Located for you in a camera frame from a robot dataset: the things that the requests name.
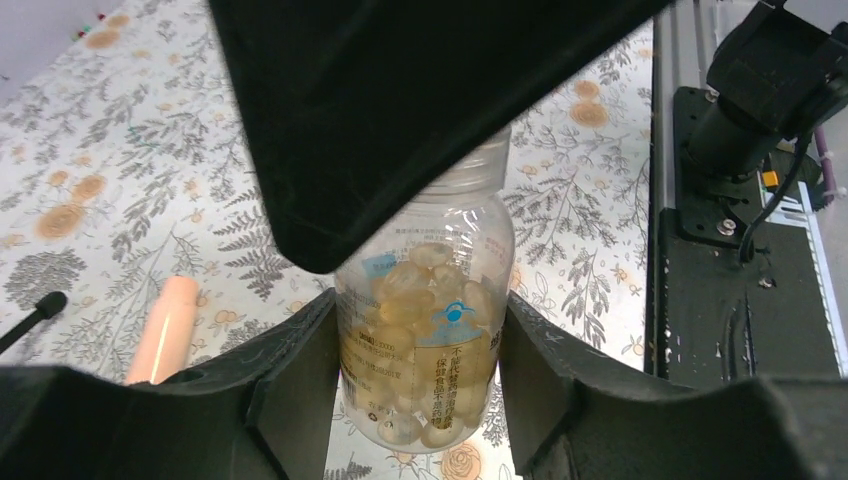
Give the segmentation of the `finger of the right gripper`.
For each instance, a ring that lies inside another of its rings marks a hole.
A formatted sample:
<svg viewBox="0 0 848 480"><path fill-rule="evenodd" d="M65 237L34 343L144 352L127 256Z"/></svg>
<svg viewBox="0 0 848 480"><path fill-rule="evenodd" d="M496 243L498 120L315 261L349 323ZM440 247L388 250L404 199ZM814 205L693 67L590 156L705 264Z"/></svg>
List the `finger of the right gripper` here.
<svg viewBox="0 0 848 480"><path fill-rule="evenodd" d="M334 271L661 1L213 1L278 251Z"/></svg>

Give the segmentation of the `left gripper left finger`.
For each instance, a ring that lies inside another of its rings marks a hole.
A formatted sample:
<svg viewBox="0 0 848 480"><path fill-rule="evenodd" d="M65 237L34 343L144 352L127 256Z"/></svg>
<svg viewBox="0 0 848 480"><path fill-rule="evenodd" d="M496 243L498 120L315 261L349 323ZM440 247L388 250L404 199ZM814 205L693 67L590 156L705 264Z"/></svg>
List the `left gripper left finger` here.
<svg viewBox="0 0 848 480"><path fill-rule="evenodd" d="M158 385L66 366L1 371L5 479L319 479L339 376L327 290Z"/></svg>

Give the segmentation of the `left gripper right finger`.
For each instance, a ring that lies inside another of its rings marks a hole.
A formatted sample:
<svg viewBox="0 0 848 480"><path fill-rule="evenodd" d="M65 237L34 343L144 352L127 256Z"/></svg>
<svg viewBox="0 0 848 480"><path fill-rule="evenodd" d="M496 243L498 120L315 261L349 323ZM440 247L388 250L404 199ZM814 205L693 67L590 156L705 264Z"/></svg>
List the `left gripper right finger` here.
<svg viewBox="0 0 848 480"><path fill-rule="evenodd" d="M694 390L507 301L500 379L526 479L843 479L847 384L754 377Z"/></svg>

